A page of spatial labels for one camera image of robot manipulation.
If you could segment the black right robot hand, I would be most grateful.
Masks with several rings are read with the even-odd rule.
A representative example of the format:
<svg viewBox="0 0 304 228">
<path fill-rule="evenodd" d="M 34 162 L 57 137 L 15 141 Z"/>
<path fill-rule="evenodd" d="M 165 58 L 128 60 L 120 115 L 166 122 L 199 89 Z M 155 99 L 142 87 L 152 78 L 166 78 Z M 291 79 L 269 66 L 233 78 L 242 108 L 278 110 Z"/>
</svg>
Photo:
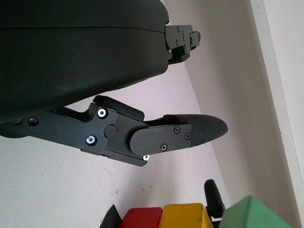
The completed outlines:
<svg viewBox="0 0 304 228">
<path fill-rule="evenodd" d="M 213 217 L 215 219 L 222 218 L 222 215 L 225 211 L 225 205 L 222 201 L 217 185 L 213 179 L 205 181 L 204 191 L 207 201 L 206 210 L 209 217 Z"/>
</svg>

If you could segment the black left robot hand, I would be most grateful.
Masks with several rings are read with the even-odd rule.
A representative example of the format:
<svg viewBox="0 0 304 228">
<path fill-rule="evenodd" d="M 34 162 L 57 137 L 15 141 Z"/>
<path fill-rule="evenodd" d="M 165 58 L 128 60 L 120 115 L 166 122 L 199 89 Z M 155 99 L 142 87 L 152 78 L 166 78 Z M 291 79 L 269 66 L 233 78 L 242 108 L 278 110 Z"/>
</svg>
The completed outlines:
<svg viewBox="0 0 304 228">
<path fill-rule="evenodd" d="M 214 116 L 146 121 L 142 111 L 104 96 L 190 57 L 200 33 L 169 21 L 159 0 L 1 1 L 1 136 L 142 167 L 152 154 L 225 135 L 227 124 Z"/>
</svg>

